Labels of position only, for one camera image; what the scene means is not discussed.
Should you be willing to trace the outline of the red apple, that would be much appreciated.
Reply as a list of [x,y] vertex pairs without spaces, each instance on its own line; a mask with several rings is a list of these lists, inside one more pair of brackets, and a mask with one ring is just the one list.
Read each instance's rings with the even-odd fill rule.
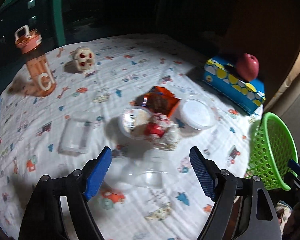
[[255,56],[245,53],[239,57],[236,71],[243,80],[253,81],[258,76],[259,62]]

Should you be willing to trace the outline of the clear plastic cup with label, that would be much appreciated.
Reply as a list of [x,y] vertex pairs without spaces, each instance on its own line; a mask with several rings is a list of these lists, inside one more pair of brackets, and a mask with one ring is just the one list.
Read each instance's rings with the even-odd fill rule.
[[152,113],[143,107],[132,106],[126,108],[119,116],[118,124],[123,135],[130,139],[145,140],[145,129]]

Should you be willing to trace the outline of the round clear lidded container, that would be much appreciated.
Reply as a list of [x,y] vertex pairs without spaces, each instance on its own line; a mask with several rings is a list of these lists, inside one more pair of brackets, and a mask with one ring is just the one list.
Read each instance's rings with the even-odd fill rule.
[[179,112],[187,125],[200,131],[209,129],[216,123],[215,113],[202,99],[192,97],[182,100]]

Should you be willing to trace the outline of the orange water bottle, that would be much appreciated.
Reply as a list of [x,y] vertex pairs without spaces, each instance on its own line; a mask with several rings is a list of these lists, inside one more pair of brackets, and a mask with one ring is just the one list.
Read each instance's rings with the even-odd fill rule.
[[37,29],[23,25],[15,33],[15,45],[25,56],[26,67],[38,97],[46,97],[56,88],[56,81],[42,50],[42,36]]

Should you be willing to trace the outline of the red white wrapper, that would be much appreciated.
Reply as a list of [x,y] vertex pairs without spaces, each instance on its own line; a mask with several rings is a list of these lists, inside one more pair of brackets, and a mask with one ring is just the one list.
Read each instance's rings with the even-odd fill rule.
[[173,151],[180,141],[178,125],[161,113],[153,113],[144,131],[146,139],[157,149]]

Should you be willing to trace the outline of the green plastic mesh basket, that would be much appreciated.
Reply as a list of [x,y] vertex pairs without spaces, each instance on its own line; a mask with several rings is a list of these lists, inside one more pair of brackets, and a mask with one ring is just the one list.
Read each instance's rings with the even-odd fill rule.
[[284,176],[291,171],[290,159],[297,162],[298,153],[288,127],[274,113],[265,113],[251,139],[245,178],[259,176],[267,190],[289,191]]

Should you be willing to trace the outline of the white printed bed sheet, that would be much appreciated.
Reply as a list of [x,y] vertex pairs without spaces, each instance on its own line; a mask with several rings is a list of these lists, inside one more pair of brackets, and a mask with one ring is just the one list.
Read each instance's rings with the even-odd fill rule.
[[[175,113],[181,140],[169,152],[177,181],[163,189],[137,187],[115,194],[102,189],[89,202],[106,239],[196,239],[213,202],[203,193],[189,163],[197,146],[220,168],[242,177],[247,169],[250,135],[263,109],[246,115],[238,106],[200,81],[204,59],[164,36],[133,35],[87,42],[96,56],[88,73],[68,70],[76,44],[47,54],[57,87],[47,97],[30,96],[22,84],[30,81],[22,67],[0,96],[0,226],[17,238],[32,190],[39,178],[68,175],[96,158],[104,146],[114,155],[140,159],[151,145],[120,131],[122,112],[154,86],[178,98],[197,94],[218,113],[216,124],[197,131]],[[93,122],[86,154],[62,152],[61,138],[71,117]]]

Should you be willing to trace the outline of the clear plastic dome cup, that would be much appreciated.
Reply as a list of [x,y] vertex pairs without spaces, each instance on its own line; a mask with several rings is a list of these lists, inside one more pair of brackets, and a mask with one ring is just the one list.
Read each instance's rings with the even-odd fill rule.
[[123,170],[125,182],[149,189],[163,189],[178,178],[169,152],[157,148],[147,150],[140,160],[131,160]]

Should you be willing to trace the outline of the orange snack wrapper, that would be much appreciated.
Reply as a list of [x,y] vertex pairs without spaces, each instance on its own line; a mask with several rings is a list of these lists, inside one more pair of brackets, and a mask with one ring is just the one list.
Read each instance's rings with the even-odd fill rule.
[[142,107],[146,107],[153,113],[160,113],[171,117],[180,102],[167,88],[154,86],[143,95]]

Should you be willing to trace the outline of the blue tissue box yellow dots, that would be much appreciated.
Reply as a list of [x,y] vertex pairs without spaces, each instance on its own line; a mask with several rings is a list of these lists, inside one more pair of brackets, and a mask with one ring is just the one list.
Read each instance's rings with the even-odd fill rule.
[[215,56],[204,64],[203,81],[252,115],[266,101],[264,83],[259,79],[243,81],[231,62]]

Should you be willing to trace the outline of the clear rectangular plastic box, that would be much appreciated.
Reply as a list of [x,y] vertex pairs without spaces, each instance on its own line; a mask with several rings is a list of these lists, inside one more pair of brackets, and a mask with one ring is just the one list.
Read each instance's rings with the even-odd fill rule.
[[90,150],[93,122],[87,118],[71,117],[61,138],[62,152],[86,154]]

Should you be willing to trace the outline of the white skull toy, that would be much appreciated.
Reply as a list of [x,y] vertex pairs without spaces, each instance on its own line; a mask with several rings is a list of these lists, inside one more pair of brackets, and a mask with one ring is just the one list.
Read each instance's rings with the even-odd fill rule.
[[78,47],[72,55],[72,60],[78,72],[85,72],[94,65],[95,54],[88,47]]

